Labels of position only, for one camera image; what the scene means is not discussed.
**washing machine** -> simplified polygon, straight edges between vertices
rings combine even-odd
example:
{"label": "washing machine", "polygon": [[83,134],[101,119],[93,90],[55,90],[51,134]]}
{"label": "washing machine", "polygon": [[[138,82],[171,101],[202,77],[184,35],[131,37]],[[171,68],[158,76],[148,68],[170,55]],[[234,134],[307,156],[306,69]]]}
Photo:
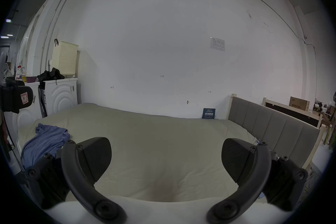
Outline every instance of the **washing machine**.
{"label": "washing machine", "polygon": [[35,120],[42,118],[38,93],[40,83],[25,83],[25,85],[31,87],[33,90],[32,104],[27,108],[20,109],[18,114],[13,112],[4,112],[6,124],[12,137],[12,143],[14,143],[18,148],[20,148],[20,145],[17,144],[19,127],[31,124]]}
{"label": "washing machine", "polygon": [[48,116],[77,105],[77,80],[78,78],[45,81],[45,87],[40,91]]}

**upholstered headboard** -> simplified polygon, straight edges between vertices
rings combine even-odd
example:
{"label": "upholstered headboard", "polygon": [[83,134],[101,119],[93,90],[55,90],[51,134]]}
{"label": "upholstered headboard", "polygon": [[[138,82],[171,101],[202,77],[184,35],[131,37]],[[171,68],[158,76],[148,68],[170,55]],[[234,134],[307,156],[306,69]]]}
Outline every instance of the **upholstered headboard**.
{"label": "upholstered headboard", "polygon": [[306,168],[321,140],[323,131],[294,117],[232,97],[229,120],[245,128],[279,156],[288,156]]}

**mattress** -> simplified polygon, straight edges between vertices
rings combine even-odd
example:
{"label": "mattress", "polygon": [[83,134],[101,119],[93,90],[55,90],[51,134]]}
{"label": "mattress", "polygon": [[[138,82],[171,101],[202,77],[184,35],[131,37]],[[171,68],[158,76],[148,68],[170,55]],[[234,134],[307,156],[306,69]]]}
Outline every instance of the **mattress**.
{"label": "mattress", "polygon": [[221,162],[223,142],[239,138],[256,144],[246,129],[228,120],[146,115],[84,103],[19,128],[20,145],[35,136],[39,123],[66,128],[76,143],[108,138],[112,160],[95,189],[145,201],[230,196],[237,184]]}

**blue cloth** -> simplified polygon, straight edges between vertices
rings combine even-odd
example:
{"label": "blue cloth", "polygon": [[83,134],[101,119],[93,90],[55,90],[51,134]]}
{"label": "blue cloth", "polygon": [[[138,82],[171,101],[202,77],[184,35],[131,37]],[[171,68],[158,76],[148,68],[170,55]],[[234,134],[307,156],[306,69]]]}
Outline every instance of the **blue cloth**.
{"label": "blue cloth", "polygon": [[36,136],[29,140],[22,149],[21,162],[25,169],[33,166],[47,152],[55,156],[56,151],[70,139],[68,130],[57,126],[39,123],[35,132]]}

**white plastic basket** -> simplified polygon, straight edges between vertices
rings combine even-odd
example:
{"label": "white plastic basket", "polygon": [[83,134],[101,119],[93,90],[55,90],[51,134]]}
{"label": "white plastic basket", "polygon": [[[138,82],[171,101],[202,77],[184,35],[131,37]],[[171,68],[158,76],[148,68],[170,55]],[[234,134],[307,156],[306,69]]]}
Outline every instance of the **white plastic basket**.
{"label": "white plastic basket", "polygon": [[55,39],[52,51],[51,67],[55,67],[62,75],[74,75],[76,73],[78,45],[65,41],[58,42]]}

